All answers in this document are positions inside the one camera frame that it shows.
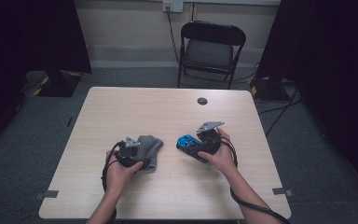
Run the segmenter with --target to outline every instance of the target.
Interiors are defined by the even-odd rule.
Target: gray cloth
[[[141,145],[138,146],[138,152],[134,159],[145,162],[141,170],[156,170],[158,150],[164,143],[152,135],[140,135],[138,142]]]

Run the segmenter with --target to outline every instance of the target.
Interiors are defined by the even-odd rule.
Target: light wood table
[[[204,97],[207,105],[197,100]],[[94,87],[51,181],[57,198],[45,198],[39,216],[88,218],[103,197],[105,152],[126,136],[164,142],[155,172],[138,172],[117,204],[123,219],[243,219],[229,184],[212,165],[176,148],[205,121],[223,121],[238,154],[238,169],[271,208],[290,217],[282,183],[248,91]]]

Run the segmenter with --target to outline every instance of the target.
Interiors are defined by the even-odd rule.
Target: white wall
[[[192,6],[184,3],[183,13],[171,14],[177,47],[181,27],[191,21]],[[161,2],[78,0],[76,7],[93,65],[175,65],[170,25]],[[196,20],[240,27],[247,35],[240,63],[253,66],[261,57],[278,6],[197,3],[195,9]]]

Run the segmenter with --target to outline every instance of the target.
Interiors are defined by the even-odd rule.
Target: chair backrest
[[[182,27],[182,41],[185,38],[214,42],[233,46],[243,45],[245,33],[233,25],[225,25],[208,21],[191,21]]]

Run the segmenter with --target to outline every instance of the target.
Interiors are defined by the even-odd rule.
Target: black folding chair
[[[177,88],[181,86],[182,70],[186,72],[186,69],[226,75],[224,81],[229,77],[227,89],[231,88],[246,41],[246,35],[240,28],[207,21],[191,21],[182,27],[181,41]]]

